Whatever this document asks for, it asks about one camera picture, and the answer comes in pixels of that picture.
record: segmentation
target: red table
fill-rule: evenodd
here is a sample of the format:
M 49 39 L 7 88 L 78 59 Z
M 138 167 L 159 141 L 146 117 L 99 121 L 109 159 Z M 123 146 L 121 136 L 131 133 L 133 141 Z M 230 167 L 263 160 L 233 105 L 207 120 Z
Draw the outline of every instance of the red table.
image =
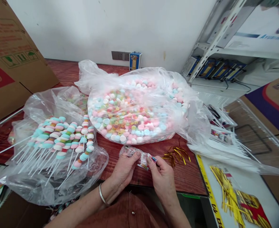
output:
M 62 60 L 47 60 L 48 65 L 52 68 L 55 75 L 58 77 L 60 83 L 55 87 L 61 86 L 73 86 L 75 81 L 78 81 L 78 63 L 71 61 L 62 61 Z M 118 73 L 122 75 L 127 73 L 128 67 L 124 66 L 110 66 L 98 64 L 99 68 L 105 70 L 108 73 Z M 23 119 L 23 112 L 20 112 L 18 115 L 9 119 L 7 122 L 0 125 L 0 151 L 10 146 L 7 141 L 8 135 L 12 129 L 12 121 Z M 107 179 L 118 160 L 119 151 L 122 147 L 121 144 L 113 143 L 105 139 L 100 134 L 97 134 L 98 145 L 103 147 L 109 154 L 109 163 L 105 168 L 101 179 Z M 144 152 L 150 153 L 152 156 L 163 156 L 170 147 L 180 146 L 186 150 L 189 155 L 191 162 L 187 161 L 187 165 L 178 164 L 174 169 L 175 175 L 175 185 L 176 189 L 179 192 L 197 194 L 197 195 L 208 195 L 205 184 L 202 179 L 200 169 L 197 165 L 195 155 L 188 149 L 186 145 L 186 140 L 180 137 L 178 134 L 166 141 L 161 141 L 158 143 L 150 143 L 144 145 L 135 146 L 141 149 Z M 0 154 L 0 164 L 4 164 L 7 160 L 13 155 L 13 148 Z M 144 169 L 137 168 L 134 171 L 131 184 L 139 186 L 148 186 L 152 187 L 152 177 L 151 172 Z

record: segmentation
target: silver bangle bracelet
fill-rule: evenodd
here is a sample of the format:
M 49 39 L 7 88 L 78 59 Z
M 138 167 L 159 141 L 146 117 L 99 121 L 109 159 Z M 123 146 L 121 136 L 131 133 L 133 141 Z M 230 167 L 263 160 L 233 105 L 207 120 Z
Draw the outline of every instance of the silver bangle bracelet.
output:
M 99 185 L 99 195 L 100 195 L 102 201 L 104 202 L 104 204 L 105 204 L 107 207 L 110 207 L 110 205 L 106 203 L 104 197 L 102 196 L 102 184 Z

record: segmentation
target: yellow caution tape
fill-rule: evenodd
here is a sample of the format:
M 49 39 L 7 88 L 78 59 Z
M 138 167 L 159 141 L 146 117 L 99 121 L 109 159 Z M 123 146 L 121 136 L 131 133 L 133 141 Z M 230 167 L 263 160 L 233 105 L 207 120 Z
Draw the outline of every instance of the yellow caution tape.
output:
M 223 224 L 223 220 L 222 220 L 221 214 L 219 212 L 218 205 L 216 204 L 211 186 L 209 184 L 209 180 L 208 180 L 208 177 L 207 177 L 204 165 L 203 165 L 202 158 L 199 155 L 197 155 L 196 157 L 197 157 L 197 162 L 199 163 L 199 167 L 200 167 L 204 182 L 206 184 L 206 188 L 207 188 L 208 193 L 209 193 L 209 198 L 210 198 L 212 210 L 213 210 L 214 216 L 216 218 L 217 224 L 218 224 L 219 228 L 224 228 L 225 226 Z

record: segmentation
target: electrical outlet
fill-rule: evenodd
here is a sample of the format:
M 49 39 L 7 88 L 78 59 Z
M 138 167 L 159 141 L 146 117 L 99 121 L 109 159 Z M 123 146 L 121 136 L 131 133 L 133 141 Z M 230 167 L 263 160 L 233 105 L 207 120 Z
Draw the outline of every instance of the electrical outlet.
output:
M 122 52 L 118 53 L 118 60 L 123 60 L 123 53 Z
M 112 59 L 113 60 L 118 60 L 118 52 L 117 51 L 111 51 L 112 53 Z
M 130 60 L 130 53 L 126 52 L 125 53 L 125 61 L 129 61 Z
M 129 61 L 130 52 L 111 51 L 113 60 Z

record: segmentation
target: small candy packet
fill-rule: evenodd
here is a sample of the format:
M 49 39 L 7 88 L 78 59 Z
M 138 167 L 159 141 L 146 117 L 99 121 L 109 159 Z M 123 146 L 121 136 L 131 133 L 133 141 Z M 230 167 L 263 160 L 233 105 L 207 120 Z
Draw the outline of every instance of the small candy packet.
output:
M 137 151 L 139 151 L 139 152 L 141 153 L 141 157 L 140 157 L 140 159 L 139 159 L 139 164 L 137 164 L 137 165 L 138 165 L 139 167 L 145 169 L 145 170 L 149 170 L 149 167 L 148 167 L 148 164 L 147 164 L 147 160 L 146 160 L 146 159 L 149 157 L 149 158 L 151 158 L 152 161 L 154 161 L 155 163 L 156 163 L 156 161 L 157 161 L 156 158 L 153 157 L 153 156 L 151 156 L 151 154 L 149 154 L 149 153 L 145 153 L 145 152 L 143 152 L 142 150 L 137 149 L 137 148 L 135 148 L 135 147 L 133 147 L 133 146 L 127 146 L 127 145 L 125 145 L 125 146 L 123 146 L 123 147 L 121 148 L 121 151 L 120 151 L 120 155 L 119 155 L 119 156 L 121 156 L 123 153 L 125 153 L 125 154 L 127 154 L 128 157 L 131 157 L 131 156 L 134 155 Z

